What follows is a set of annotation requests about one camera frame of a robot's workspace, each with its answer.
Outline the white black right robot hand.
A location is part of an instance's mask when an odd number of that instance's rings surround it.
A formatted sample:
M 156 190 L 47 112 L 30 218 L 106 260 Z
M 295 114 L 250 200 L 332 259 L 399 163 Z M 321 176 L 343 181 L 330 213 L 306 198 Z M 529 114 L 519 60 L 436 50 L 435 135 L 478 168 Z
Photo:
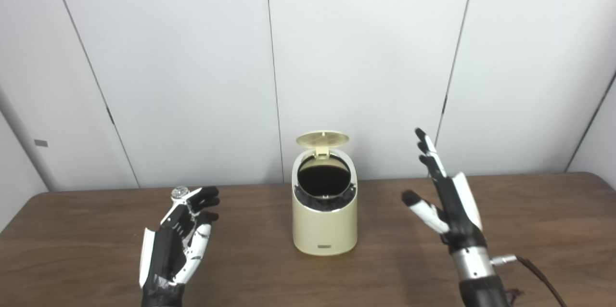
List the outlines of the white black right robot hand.
M 431 138 L 420 128 L 414 132 L 419 140 L 418 148 L 422 151 L 419 160 L 427 167 L 441 207 L 412 190 L 402 192 L 402 202 L 440 235 L 451 254 L 473 246 L 487 248 L 479 209 L 466 176 L 462 172 L 449 175 Z

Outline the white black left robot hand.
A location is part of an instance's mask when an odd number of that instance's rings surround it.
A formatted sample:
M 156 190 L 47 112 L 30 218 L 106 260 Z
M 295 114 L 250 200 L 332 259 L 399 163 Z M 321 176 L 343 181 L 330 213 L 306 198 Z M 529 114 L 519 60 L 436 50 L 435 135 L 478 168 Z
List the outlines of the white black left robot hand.
M 179 186 L 171 191 L 171 208 L 158 230 L 144 230 L 139 285 L 145 298 L 178 300 L 199 267 L 218 214 L 207 211 L 220 203 L 218 188 Z

